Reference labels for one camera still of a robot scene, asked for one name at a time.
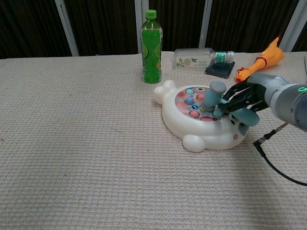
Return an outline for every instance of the teal bottle cap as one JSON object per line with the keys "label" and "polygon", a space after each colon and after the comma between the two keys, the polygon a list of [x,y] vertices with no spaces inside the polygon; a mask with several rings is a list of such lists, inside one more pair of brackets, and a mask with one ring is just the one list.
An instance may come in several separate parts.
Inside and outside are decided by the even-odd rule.
{"label": "teal bottle cap", "polygon": [[155,19],[155,18],[157,18],[157,11],[155,11],[155,10],[147,10],[145,17],[146,17],[146,19]]}

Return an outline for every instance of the curtain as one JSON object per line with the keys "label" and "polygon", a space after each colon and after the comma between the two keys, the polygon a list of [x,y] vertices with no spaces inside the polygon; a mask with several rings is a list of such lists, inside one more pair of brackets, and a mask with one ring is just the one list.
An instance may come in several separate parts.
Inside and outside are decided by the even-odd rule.
{"label": "curtain", "polygon": [[298,0],[213,0],[206,47],[262,52],[279,34],[283,36],[297,3]]}
{"label": "curtain", "polygon": [[134,0],[65,0],[80,56],[138,53]]}
{"label": "curtain", "polygon": [[293,52],[307,51],[307,23],[305,23],[293,49]]}
{"label": "curtain", "polygon": [[71,56],[54,0],[0,1],[0,58]]}
{"label": "curtain", "polygon": [[163,51],[198,48],[205,0],[149,0],[163,29]]}

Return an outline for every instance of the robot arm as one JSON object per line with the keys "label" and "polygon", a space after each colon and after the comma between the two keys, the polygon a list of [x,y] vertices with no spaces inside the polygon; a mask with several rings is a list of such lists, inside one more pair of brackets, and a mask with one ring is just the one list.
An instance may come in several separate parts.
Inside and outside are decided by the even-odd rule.
{"label": "robot arm", "polygon": [[228,101],[218,104],[223,113],[249,105],[255,112],[270,107],[277,118],[307,132],[307,85],[290,84],[280,76],[255,73],[231,87],[223,99]]}

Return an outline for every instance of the clear plastic bottle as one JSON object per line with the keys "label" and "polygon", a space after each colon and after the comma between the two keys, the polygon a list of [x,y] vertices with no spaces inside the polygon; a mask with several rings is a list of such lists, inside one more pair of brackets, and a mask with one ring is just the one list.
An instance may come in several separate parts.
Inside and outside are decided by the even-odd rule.
{"label": "clear plastic bottle", "polygon": [[177,67],[211,67],[214,64],[232,63],[233,51],[216,52],[211,48],[176,49]]}
{"label": "clear plastic bottle", "polygon": [[159,83],[162,79],[161,52],[163,31],[157,22],[155,10],[146,11],[146,22],[141,27],[143,73],[146,83]]}

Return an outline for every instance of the rubber chicken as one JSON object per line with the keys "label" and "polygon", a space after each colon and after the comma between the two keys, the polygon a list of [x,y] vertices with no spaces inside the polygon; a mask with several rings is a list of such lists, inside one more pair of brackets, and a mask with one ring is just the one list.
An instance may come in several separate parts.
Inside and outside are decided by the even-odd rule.
{"label": "rubber chicken", "polygon": [[248,69],[244,67],[238,69],[236,71],[236,80],[238,82],[244,81],[257,70],[274,66],[279,63],[284,58],[283,51],[277,47],[277,42],[279,39],[280,35],[270,43],[270,45],[261,53],[261,55],[256,58],[254,64],[248,67]]}

